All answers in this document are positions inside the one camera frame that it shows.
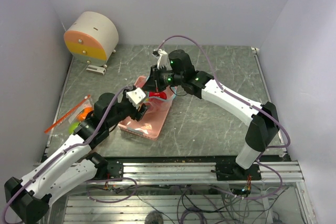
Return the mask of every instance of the black bracket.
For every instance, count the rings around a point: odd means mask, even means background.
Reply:
[[[124,166],[119,161],[115,163],[109,162],[107,171],[110,174],[110,178],[121,178],[124,174]]]
[[[248,175],[251,176],[251,180],[261,180],[260,169],[257,164],[251,165],[247,170],[234,163],[216,164],[215,167],[216,170],[211,170],[211,172],[216,173],[218,181],[247,180]]]

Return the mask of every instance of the cylindrical container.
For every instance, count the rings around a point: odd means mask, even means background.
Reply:
[[[103,66],[119,41],[114,23],[102,14],[84,12],[64,33],[69,51],[80,61]]]

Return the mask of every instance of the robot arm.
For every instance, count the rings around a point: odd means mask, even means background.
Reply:
[[[127,116],[139,121],[147,110],[143,104],[146,94],[140,88],[124,90],[121,102],[113,104],[98,134],[90,143],[84,144],[102,120],[113,97],[112,93],[102,94],[94,104],[93,113],[79,124],[55,153],[21,179],[12,177],[5,183],[7,202],[23,189],[10,206],[24,223],[36,223],[59,197],[79,184],[89,179],[105,178],[107,161],[97,153],[89,153],[109,136],[110,127]],[[84,160],[72,166],[84,156]]]
[[[276,107],[270,102],[261,104],[252,101],[221,83],[222,89],[219,88],[212,75],[195,70],[189,55],[183,50],[175,50],[168,55],[160,49],[153,55],[159,60],[151,67],[150,76],[142,89],[161,92],[168,86],[181,86],[188,94],[215,103],[238,117],[248,126],[248,131],[236,163],[243,169],[249,169],[279,131],[278,126],[257,109],[278,120]]]

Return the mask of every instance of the gray marble surface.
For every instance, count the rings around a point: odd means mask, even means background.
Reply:
[[[90,94],[94,101],[105,92],[117,92],[147,76],[156,60],[155,46],[118,45],[108,61],[105,76],[86,72],[86,65],[74,60],[58,117]],[[165,46],[167,52],[185,50],[198,70],[211,72],[204,55],[196,46]],[[220,81],[230,89],[261,103],[267,101],[256,60],[250,47],[204,46]],[[96,147],[102,156],[207,156],[237,155],[245,142],[247,126],[222,108],[191,95],[176,97],[157,141],[129,137],[119,128]],[[271,144],[279,144],[275,137]],[[52,137],[47,148],[52,154],[63,140]],[[267,154],[281,155],[281,149]]]

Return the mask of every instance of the white wall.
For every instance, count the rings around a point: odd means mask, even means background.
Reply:
[[[123,44],[159,44],[182,34],[201,44],[255,47],[264,42],[286,1],[51,0],[66,28],[86,10],[108,16]]]
[[[70,60],[63,33],[49,0],[0,0],[0,185],[43,154]]]
[[[335,223],[336,0],[288,0],[260,53],[318,219]]]

